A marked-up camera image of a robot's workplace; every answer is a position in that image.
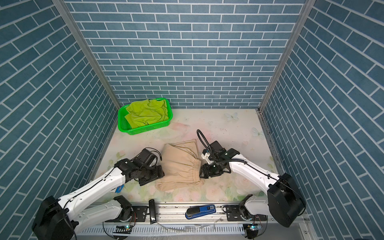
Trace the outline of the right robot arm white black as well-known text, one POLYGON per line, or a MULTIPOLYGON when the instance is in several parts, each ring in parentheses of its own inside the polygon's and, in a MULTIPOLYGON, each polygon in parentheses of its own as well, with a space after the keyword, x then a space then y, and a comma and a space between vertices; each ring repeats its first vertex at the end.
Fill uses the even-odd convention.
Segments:
POLYGON ((290 227, 306 209, 306 203, 292 176, 278 175, 252 163, 235 149, 226 150, 217 141, 202 152, 207 161, 201 166, 200 177, 208 179, 224 173, 236 173, 258 186, 267 195, 259 200, 249 194, 240 203, 238 212, 246 221, 254 216, 272 216, 283 227, 290 227))

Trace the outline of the green plastic basket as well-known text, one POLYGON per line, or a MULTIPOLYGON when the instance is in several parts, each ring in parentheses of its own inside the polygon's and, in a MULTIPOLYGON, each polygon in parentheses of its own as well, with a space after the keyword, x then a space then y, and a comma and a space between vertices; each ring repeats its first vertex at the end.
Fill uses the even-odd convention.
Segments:
POLYGON ((167 127, 173 118, 173 112, 171 109, 171 105, 170 105, 169 101, 167 99, 164 99, 164 98, 159 98, 159 99, 155 99, 155 100, 165 100, 167 102, 168 115, 169 115, 169 119, 167 121, 163 121, 163 122, 156 123, 153 125, 147 125, 144 127, 132 129, 130 124, 128 123, 128 121, 125 119, 125 115, 128 114, 128 112, 126 111, 126 107, 129 106, 129 105, 126 105, 126 106, 121 107, 118 111, 118 128, 119 128, 119 130, 121 132, 127 133, 129 135, 137 135, 137 134, 148 132, 151 130, 167 127))

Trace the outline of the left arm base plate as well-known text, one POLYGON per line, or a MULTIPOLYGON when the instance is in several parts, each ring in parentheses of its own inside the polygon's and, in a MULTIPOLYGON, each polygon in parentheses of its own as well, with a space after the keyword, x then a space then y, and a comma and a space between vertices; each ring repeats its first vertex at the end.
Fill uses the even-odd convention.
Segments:
POLYGON ((107 223, 145 222, 148 208, 148 206, 132 206, 130 209, 123 209, 118 217, 107 220, 107 223))

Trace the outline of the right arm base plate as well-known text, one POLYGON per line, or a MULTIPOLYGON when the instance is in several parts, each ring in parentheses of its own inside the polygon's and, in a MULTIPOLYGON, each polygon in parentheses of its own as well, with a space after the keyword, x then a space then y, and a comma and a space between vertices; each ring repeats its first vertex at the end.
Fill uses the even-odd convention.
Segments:
POLYGON ((239 205, 224 205, 223 211, 227 216, 229 222, 239 221, 266 221, 266 215, 252 215, 245 207, 239 205))

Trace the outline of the lime green shorts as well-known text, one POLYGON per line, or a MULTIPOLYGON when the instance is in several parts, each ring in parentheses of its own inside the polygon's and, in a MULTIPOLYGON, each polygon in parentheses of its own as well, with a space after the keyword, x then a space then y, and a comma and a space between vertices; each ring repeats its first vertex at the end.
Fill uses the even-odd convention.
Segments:
POLYGON ((143 100, 131 103, 126 107, 125 119, 132 129, 153 125, 169 119, 165 100, 143 100))

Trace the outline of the beige drawstring shorts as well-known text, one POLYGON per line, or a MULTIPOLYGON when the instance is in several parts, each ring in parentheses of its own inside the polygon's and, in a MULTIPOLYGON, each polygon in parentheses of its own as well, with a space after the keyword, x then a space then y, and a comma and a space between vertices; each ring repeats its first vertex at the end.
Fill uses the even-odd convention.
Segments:
POLYGON ((159 191, 167 192, 180 188, 200 187, 204 180, 200 178, 202 161, 198 156, 195 139, 165 144, 161 166, 165 176, 156 181, 159 191))

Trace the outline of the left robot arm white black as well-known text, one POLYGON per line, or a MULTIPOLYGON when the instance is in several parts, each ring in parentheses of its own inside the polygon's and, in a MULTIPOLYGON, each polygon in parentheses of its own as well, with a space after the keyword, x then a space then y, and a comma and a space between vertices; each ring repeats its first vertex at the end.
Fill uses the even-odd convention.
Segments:
POLYGON ((105 204, 91 205, 107 193, 119 194, 124 185, 135 180, 144 186, 164 177, 161 153, 153 148, 144 148, 130 159, 117 161, 101 177, 59 198, 47 197, 42 201, 32 230, 39 240, 70 240, 78 233, 106 221, 128 223, 127 230, 135 226, 139 215, 132 204, 117 195, 105 204))

